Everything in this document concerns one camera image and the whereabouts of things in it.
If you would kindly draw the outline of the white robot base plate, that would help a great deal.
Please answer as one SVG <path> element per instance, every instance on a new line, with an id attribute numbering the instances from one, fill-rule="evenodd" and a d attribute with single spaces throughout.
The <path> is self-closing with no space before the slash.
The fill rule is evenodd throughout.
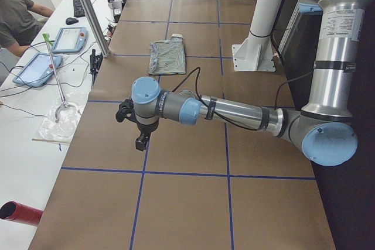
<path id="1" fill-rule="evenodd" d="M 257 0 L 248 37 L 232 45 L 235 71 L 274 72 L 272 29 L 282 0 Z"/>

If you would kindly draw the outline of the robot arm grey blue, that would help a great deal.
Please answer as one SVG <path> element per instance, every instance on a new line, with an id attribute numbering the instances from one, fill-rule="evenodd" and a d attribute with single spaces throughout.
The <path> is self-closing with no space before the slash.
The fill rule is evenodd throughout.
<path id="1" fill-rule="evenodd" d="M 309 101 L 300 111 L 168 91 L 154 78 L 140 77 L 132 84 L 131 97 L 120 104 L 116 120 L 137 125 L 138 150 L 146 148 L 161 118 L 194 125 L 204 117 L 248 131 L 269 132 L 316 164 L 340 165 L 355 154 L 359 139 L 374 138 L 374 124 L 361 128 L 347 108 L 363 17 L 373 1 L 300 0 L 301 12 L 322 14 Z"/>

